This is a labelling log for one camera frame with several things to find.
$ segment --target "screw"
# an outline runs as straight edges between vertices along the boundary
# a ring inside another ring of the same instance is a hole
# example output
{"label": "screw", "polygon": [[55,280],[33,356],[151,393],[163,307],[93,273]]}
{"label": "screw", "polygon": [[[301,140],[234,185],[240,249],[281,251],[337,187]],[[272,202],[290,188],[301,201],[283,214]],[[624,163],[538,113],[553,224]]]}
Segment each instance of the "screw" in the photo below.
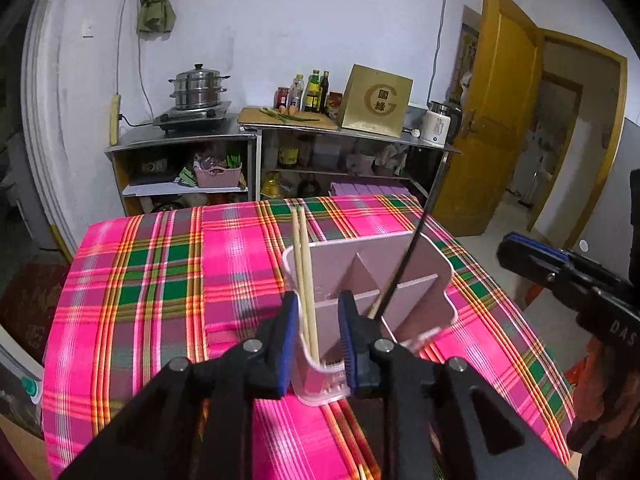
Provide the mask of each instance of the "screw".
{"label": "screw", "polygon": [[242,343],[242,348],[244,348],[244,350],[247,352],[255,354],[256,352],[262,350],[262,341],[260,341],[259,339],[247,339],[244,343]]}
{"label": "screw", "polygon": [[452,357],[449,359],[449,368],[453,368],[457,372],[464,372],[467,366],[466,361],[462,357]]}
{"label": "screw", "polygon": [[191,364],[186,357],[174,357],[169,361],[169,368],[174,372],[183,372]]}
{"label": "screw", "polygon": [[375,348],[378,352],[384,352],[385,354],[391,352],[394,349],[394,342],[390,339],[385,339],[381,337],[375,343],[373,343],[373,348]]}

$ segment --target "plaid tablecloth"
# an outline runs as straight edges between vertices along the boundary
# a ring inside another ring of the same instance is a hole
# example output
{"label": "plaid tablecloth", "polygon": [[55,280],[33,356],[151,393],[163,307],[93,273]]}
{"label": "plaid tablecloth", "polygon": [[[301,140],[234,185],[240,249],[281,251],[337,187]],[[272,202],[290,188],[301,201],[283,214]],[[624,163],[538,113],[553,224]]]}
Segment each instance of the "plaid tablecloth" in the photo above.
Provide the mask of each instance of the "plaid tablecloth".
{"label": "plaid tablecloth", "polygon": [[[403,196],[303,204],[310,237],[411,230]],[[72,264],[49,336],[42,423],[54,477],[174,356],[212,358],[250,336],[280,305],[292,201],[162,212],[93,225]],[[433,219],[426,229],[456,270],[447,294],[458,322],[421,355],[467,359],[564,461],[574,418],[569,387],[518,309]],[[261,479],[369,478],[380,469],[346,401],[260,400],[254,469]]]}

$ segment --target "doormat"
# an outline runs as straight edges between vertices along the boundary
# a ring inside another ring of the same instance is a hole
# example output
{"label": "doormat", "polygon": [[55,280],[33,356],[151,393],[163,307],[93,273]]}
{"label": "doormat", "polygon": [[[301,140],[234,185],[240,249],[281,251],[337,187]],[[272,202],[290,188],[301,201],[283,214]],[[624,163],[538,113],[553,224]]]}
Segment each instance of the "doormat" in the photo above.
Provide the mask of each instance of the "doormat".
{"label": "doormat", "polygon": [[68,272],[64,265],[25,264],[0,298],[0,325],[40,364]]}

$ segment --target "pot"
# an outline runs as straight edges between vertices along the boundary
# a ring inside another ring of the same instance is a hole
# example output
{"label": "pot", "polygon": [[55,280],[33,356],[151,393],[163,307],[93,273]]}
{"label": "pot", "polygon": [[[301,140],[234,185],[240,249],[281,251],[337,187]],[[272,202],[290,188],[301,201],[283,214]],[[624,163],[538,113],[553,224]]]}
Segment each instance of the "pot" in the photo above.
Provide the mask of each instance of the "pot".
{"label": "pot", "polygon": [[217,105],[220,94],[226,92],[222,88],[222,80],[230,76],[221,76],[218,70],[203,68],[201,63],[195,65],[195,70],[179,73],[175,79],[169,79],[174,84],[175,107],[178,110],[193,110]]}

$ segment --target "chopstick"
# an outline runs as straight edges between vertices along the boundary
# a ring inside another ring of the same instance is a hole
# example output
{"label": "chopstick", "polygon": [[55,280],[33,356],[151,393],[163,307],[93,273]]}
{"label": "chopstick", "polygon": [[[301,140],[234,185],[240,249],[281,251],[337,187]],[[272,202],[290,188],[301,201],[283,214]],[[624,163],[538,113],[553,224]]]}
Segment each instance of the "chopstick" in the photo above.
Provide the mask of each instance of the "chopstick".
{"label": "chopstick", "polygon": [[426,219],[427,205],[425,204],[424,210],[422,211],[422,216],[420,216],[420,220],[418,221],[418,225],[416,226],[414,231],[414,236],[411,238],[409,246],[406,248],[406,252],[400,259],[398,266],[396,267],[396,270],[391,277],[391,280],[387,283],[384,291],[381,292],[380,295],[376,298],[376,301],[373,303],[373,306],[367,314],[367,317],[369,317],[370,319],[380,320],[382,315],[385,313],[385,310],[389,305],[389,301],[391,301],[391,296],[396,291],[396,288],[398,288],[398,283],[400,282],[400,279],[404,274],[404,270],[409,263],[409,259],[411,259],[411,255],[414,254],[414,249],[418,244],[420,233],[422,232],[422,228],[424,227],[424,222]]}
{"label": "chopstick", "polygon": [[298,213],[298,223],[300,224],[300,252],[302,254],[303,293],[305,295],[306,323],[309,332],[309,352],[311,353],[311,358],[319,364],[320,352],[318,349],[318,327],[316,326],[314,279],[311,266],[311,250],[309,249],[309,238],[306,230],[306,216],[302,208],[296,208],[296,211]]}
{"label": "chopstick", "polygon": [[293,229],[293,257],[296,263],[296,288],[300,297],[300,306],[302,310],[302,336],[305,339],[306,347],[310,347],[309,343],[309,325],[306,314],[306,296],[305,279],[302,275],[302,248],[300,247],[300,222],[298,221],[298,208],[291,213],[291,225]]}

